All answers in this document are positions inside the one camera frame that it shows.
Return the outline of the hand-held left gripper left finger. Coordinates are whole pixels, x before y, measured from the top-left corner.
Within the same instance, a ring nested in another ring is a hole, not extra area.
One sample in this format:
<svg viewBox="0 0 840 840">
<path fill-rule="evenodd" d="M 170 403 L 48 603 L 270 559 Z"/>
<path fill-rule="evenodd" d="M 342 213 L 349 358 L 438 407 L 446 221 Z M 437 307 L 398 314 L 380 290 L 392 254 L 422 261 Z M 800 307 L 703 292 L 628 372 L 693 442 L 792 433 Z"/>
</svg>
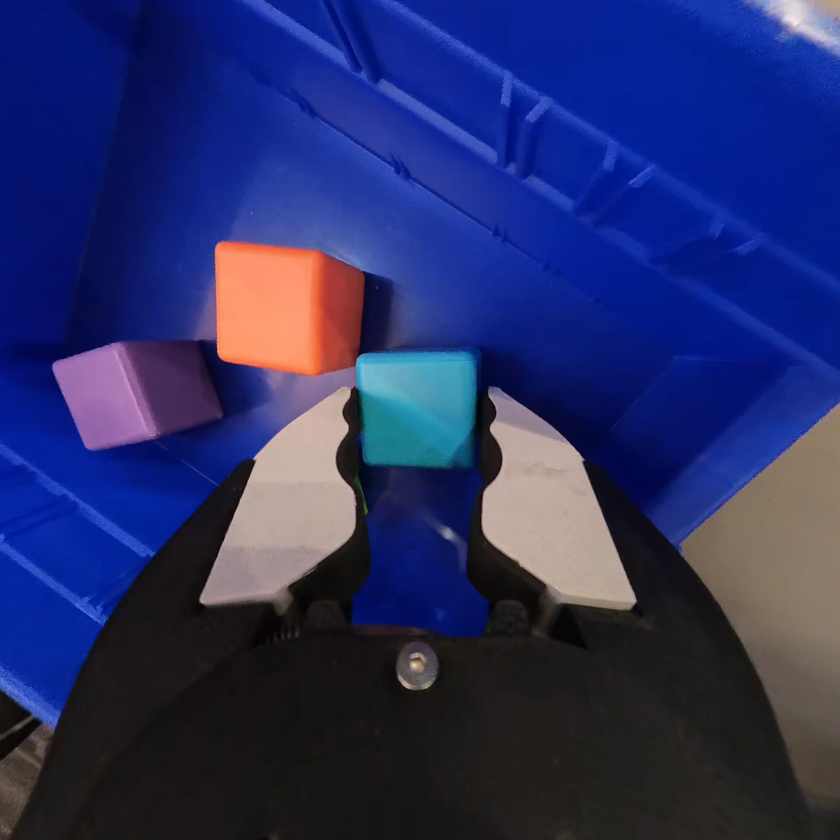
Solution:
<svg viewBox="0 0 840 840">
<path fill-rule="evenodd" d="M 346 624 L 371 571 L 366 517 L 354 492 L 358 391 L 340 387 L 281 429 L 254 457 L 199 602 L 269 604 L 309 624 Z"/>
</svg>

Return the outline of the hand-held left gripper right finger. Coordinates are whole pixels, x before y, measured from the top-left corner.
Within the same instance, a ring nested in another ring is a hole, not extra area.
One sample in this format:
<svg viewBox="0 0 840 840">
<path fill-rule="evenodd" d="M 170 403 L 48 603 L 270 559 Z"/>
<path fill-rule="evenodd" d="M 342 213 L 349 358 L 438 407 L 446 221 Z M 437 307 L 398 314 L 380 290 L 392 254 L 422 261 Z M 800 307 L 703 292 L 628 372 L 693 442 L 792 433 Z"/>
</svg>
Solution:
<svg viewBox="0 0 840 840">
<path fill-rule="evenodd" d="M 472 586 L 491 608 L 518 603 L 530 623 L 566 606 L 630 613 L 637 596 L 580 452 L 496 386 L 479 420 Z"/>
</svg>

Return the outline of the light blue cube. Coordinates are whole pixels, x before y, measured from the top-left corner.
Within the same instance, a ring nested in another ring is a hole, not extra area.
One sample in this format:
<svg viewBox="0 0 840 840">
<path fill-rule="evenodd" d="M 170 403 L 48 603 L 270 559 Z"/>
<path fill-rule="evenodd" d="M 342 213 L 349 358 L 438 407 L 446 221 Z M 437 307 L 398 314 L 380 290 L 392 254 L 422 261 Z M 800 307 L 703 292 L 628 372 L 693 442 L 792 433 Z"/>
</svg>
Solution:
<svg viewBox="0 0 840 840">
<path fill-rule="evenodd" d="M 362 457 L 372 467 L 471 469 L 480 353 L 364 353 L 355 366 Z"/>
</svg>

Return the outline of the purple cube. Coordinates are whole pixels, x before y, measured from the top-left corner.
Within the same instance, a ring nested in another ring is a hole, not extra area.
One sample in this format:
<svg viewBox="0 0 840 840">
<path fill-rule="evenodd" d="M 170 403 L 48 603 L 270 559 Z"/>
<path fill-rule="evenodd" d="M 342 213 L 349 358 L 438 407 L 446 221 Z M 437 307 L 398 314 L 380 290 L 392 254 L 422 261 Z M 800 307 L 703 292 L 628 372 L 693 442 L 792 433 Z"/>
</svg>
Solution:
<svg viewBox="0 0 840 840">
<path fill-rule="evenodd" d="M 148 442 L 224 416 L 197 341 L 120 341 L 57 360 L 51 369 L 90 451 Z"/>
</svg>

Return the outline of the orange cube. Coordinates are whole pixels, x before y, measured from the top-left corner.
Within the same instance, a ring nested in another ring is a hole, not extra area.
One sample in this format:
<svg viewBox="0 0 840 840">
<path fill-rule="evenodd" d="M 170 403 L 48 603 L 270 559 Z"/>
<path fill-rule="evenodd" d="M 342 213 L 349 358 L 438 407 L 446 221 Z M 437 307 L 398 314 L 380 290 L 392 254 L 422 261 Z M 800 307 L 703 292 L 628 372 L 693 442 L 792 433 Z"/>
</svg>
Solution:
<svg viewBox="0 0 840 840">
<path fill-rule="evenodd" d="M 318 250 L 219 242 L 216 349 L 225 362 L 298 375 L 360 353 L 364 273 Z"/>
</svg>

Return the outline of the blue plastic bin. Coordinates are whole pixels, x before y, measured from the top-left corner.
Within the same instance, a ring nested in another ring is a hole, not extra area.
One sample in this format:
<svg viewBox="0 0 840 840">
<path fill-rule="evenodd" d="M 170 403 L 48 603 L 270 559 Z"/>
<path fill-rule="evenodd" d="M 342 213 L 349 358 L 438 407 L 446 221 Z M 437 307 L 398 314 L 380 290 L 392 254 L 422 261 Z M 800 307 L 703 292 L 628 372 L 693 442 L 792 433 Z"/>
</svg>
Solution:
<svg viewBox="0 0 840 840">
<path fill-rule="evenodd" d="M 838 404 L 815 2 L 2 2 L 2 694 L 55 725 L 241 461 L 354 380 L 232 364 L 214 251 L 365 276 L 680 544 Z M 87 450 L 51 365 L 197 341 L 224 416 Z"/>
</svg>

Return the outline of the grey desk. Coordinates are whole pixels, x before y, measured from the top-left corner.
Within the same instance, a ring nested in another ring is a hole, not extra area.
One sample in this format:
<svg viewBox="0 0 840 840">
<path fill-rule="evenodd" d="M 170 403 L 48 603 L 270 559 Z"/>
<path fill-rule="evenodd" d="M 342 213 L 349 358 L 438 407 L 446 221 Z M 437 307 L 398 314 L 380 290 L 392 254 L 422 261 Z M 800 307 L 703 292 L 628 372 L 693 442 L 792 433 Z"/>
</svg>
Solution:
<svg viewBox="0 0 840 840">
<path fill-rule="evenodd" d="M 757 669 L 801 787 L 838 812 L 839 408 L 682 544 Z"/>
</svg>

